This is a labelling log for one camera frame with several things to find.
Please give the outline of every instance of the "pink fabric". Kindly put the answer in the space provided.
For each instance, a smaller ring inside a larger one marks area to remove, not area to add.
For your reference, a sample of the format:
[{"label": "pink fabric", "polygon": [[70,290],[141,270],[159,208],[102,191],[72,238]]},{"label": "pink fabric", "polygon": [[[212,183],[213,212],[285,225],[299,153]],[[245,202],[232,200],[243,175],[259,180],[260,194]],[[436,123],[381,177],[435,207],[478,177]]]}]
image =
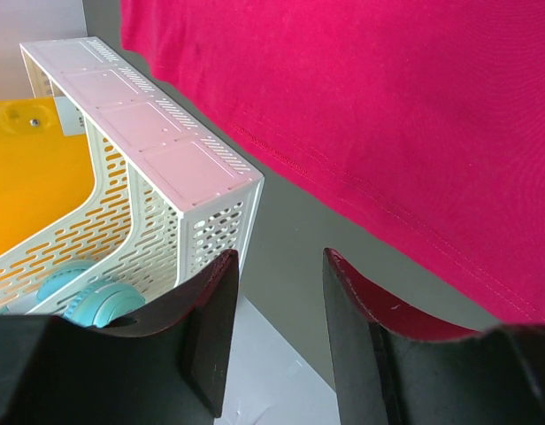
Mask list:
[{"label": "pink fabric", "polygon": [[500,319],[545,321],[545,0],[122,11],[124,47],[251,154]]}]

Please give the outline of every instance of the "yellow plastic surface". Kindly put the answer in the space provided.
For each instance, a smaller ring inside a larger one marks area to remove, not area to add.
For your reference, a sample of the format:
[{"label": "yellow plastic surface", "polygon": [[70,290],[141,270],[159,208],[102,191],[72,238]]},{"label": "yellow plastic surface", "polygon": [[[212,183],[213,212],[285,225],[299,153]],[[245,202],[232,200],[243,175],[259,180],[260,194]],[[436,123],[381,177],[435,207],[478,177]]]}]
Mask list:
[{"label": "yellow plastic surface", "polygon": [[64,136],[51,97],[0,102],[0,254],[83,204],[93,188],[87,138]]}]

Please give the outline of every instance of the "perforated metal panel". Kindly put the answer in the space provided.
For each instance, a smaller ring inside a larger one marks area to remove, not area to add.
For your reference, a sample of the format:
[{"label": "perforated metal panel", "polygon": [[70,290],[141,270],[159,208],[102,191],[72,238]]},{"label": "perforated metal panel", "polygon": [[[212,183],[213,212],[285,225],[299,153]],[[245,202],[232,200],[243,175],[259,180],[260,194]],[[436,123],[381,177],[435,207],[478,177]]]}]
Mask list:
[{"label": "perforated metal panel", "polygon": [[134,285],[150,301],[225,249],[244,262],[261,173],[99,39],[21,49],[35,95],[66,96],[82,112],[96,186],[0,257],[0,309],[70,259],[96,264],[27,313],[62,313],[98,279]]}]

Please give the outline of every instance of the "white floor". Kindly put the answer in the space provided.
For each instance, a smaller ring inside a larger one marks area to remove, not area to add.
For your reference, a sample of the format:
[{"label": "white floor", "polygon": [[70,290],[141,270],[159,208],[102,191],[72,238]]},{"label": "white floor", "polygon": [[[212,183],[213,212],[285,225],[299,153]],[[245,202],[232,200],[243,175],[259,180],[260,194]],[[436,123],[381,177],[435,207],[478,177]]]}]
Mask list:
[{"label": "white floor", "polygon": [[217,425],[339,425],[334,390],[240,296]]}]

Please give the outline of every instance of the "pink t-shirt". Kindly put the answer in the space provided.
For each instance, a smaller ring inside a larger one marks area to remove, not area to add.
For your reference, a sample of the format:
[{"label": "pink t-shirt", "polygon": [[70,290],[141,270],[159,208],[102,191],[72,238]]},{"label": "pink t-shirt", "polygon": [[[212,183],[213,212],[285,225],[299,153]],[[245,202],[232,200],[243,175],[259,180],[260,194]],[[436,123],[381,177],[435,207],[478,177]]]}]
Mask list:
[{"label": "pink t-shirt", "polygon": [[545,0],[121,3],[123,46],[252,155],[545,321]]}]

